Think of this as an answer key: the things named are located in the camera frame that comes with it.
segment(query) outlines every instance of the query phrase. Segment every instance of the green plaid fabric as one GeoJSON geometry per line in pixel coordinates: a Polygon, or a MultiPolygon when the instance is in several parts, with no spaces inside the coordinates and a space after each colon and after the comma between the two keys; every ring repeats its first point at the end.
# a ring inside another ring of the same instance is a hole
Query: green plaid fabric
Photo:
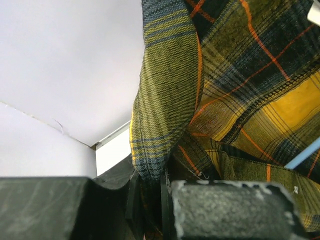
{"type": "Polygon", "coordinates": [[[320,28],[312,0],[143,0],[145,52],[130,126],[146,235],[161,238],[159,182],[170,156],[198,178],[272,181],[320,231],[320,28]]]}

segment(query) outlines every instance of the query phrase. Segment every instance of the flannel shirt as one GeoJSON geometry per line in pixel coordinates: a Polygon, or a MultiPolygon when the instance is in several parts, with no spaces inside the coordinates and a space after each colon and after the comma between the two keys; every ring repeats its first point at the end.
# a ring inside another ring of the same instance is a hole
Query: flannel shirt
{"type": "Polygon", "coordinates": [[[147,239],[161,239],[160,175],[174,158],[210,180],[277,182],[320,238],[320,28],[312,0],[142,0],[145,51],[132,110],[147,239]]]}

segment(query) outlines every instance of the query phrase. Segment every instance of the white panel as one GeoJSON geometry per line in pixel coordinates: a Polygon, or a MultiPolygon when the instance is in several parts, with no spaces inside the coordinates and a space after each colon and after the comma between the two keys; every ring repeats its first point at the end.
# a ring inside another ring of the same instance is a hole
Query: white panel
{"type": "Polygon", "coordinates": [[[98,176],[131,153],[129,137],[130,131],[127,129],[95,152],[96,172],[98,176]]]}
{"type": "Polygon", "coordinates": [[[0,1],[0,101],[92,146],[130,120],[140,0],[0,1]]]}
{"type": "Polygon", "coordinates": [[[96,174],[95,151],[0,103],[0,177],[96,174]]]}

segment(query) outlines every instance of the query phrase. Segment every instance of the plaid shirt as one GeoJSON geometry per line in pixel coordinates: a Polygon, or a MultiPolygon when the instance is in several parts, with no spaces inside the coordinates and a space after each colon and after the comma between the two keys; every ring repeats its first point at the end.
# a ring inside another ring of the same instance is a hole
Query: plaid shirt
{"type": "Polygon", "coordinates": [[[284,168],[320,136],[312,3],[142,1],[145,52],[130,144],[151,235],[161,237],[154,205],[173,156],[199,178],[297,187],[301,222],[320,238],[320,150],[294,171],[284,168]]]}

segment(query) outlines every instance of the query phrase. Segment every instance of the folded fabric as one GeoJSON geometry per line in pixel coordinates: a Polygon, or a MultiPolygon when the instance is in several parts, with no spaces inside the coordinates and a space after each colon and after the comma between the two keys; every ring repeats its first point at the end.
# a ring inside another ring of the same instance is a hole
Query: folded fabric
{"type": "Polygon", "coordinates": [[[320,136],[312,3],[142,0],[145,52],[130,144],[147,237],[162,235],[155,202],[170,156],[202,179],[284,185],[317,236],[320,150],[295,170],[284,168],[320,136]]]}

